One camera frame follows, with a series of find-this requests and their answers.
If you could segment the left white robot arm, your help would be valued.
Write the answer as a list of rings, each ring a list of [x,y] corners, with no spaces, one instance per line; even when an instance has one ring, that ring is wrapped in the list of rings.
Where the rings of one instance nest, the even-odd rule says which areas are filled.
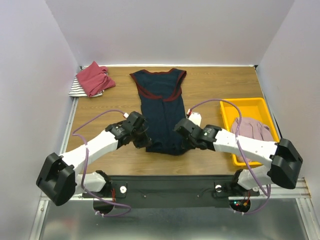
[[[85,192],[95,192],[100,197],[108,196],[111,184],[107,176],[102,172],[86,174],[88,165],[129,143],[133,143],[137,149],[151,144],[147,136],[146,118],[136,111],[122,115],[122,121],[108,125],[90,141],[84,140],[81,146],[69,152],[53,152],[45,158],[36,185],[56,206]]]

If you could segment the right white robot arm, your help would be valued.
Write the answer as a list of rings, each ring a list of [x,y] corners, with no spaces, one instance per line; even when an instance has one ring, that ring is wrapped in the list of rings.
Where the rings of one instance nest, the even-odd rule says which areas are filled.
[[[271,184],[289,190],[296,188],[303,159],[288,139],[281,138],[279,142],[274,142],[236,136],[215,125],[208,124],[201,128],[188,118],[180,120],[174,131],[193,149],[243,154],[261,164],[236,171],[230,182],[231,192],[235,195]]]

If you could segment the navy tank top maroon trim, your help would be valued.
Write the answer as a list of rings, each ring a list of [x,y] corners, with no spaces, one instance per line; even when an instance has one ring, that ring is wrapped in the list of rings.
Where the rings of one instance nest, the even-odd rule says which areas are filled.
[[[182,98],[185,70],[172,68],[165,72],[149,72],[145,69],[131,73],[138,95],[140,109],[147,121],[147,135],[151,145],[149,153],[179,156],[189,148],[186,141],[174,131],[176,124],[186,117]]]

